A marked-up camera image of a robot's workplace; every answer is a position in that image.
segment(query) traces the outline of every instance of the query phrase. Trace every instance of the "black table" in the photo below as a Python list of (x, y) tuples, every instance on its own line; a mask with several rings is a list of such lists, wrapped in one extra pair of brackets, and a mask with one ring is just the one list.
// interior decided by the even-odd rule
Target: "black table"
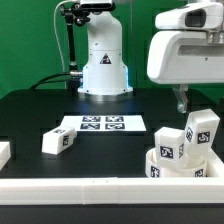
[[(222, 105), (196, 90), (191, 110), (211, 108), (222, 118)], [(161, 127), (184, 129), (188, 114), (177, 112), (170, 89), (137, 89), (116, 102), (83, 100), (66, 90), (19, 90), (0, 101), (0, 141), (10, 141), (12, 157), (0, 178), (146, 177), (145, 154)], [(141, 115), (145, 132), (79, 132), (59, 155), (41, 152), (43, 134), (66, 115)], [(224, 159), (222, 119), (213, 149)], [(224, 205), (57, 205), (0, 206), (1, 223), (211, 223), (224, 218)]]

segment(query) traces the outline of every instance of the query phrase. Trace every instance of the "white cube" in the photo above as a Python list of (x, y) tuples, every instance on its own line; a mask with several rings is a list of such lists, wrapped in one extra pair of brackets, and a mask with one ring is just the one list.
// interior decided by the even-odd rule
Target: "white cube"
[(191, 112), (185, 127), (187, 155), (205, 155), (211, 150), (220, 118), (211, 110)]
[(184, 130), (163, 127), (155, 133), (159, 167), (178, 170), (184, 162)]
[(43, 135), (42, 152), (57, 155), (71, 146), (76, 136), (74, 128), (59, 126)]
[(5, 166), (11, 157), (9, 142), (0, 142), (0, 170)]

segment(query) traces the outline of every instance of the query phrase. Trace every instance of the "white paper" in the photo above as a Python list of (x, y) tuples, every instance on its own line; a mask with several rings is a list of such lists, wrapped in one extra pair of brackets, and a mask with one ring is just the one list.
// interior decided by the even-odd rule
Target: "white paper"
[(76, 131), (146, 131), (140, 115), (65, 116), (61, 126)]

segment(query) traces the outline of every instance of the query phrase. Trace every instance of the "robot logo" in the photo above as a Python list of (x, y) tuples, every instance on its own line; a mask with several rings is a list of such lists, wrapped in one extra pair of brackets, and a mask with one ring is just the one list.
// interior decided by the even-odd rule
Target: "robot logo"
[(111, 64), (108, 54), (105, 54), (100, 62), (100, 64)]

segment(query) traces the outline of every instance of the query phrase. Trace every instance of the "green backdrop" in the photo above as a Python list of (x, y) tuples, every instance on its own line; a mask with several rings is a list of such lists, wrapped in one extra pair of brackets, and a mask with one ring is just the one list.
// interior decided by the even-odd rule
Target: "green backdrop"
[[(40, 79), (62, 71), (54, 35), (53, 13), (59, 0), (1, 1), (0, 8), (0, 98), (27, 89)], [(152, 83), (146, 74), (148, 49), (157, 32), (154, 20), (162, 11), (186, 4), (180, 0), (135, 0), (118, 5), (112, 13), (123, 26), (123, 61), (129, 67), (129, 83), (138, 88), (169, 87)], [(66, 26), (57, 14), (58, 33), (68, 69)], [(87, 62), (86, 26), (74, 27), (79, 68)], [(224, 95), (223, 85), (192, 86), (214, 101)], [(63, 83), (40, 88), (65, 88)]]

